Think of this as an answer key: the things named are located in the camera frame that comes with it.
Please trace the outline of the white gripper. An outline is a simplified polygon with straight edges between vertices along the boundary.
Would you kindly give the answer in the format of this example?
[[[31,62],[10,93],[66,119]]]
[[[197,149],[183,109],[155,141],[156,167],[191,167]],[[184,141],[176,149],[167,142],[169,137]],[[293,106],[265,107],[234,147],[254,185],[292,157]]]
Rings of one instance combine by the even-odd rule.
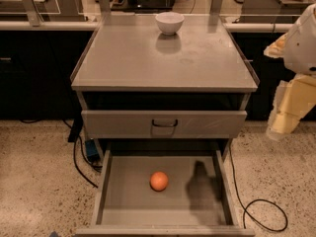
[[[316,106],[316,77],[308,76],[316,75],[316,4],[305,9],[287,35],[267,46],[264,55],[283,58],[284,66],[297,73],[276,87],[266,136],[280,141]]]

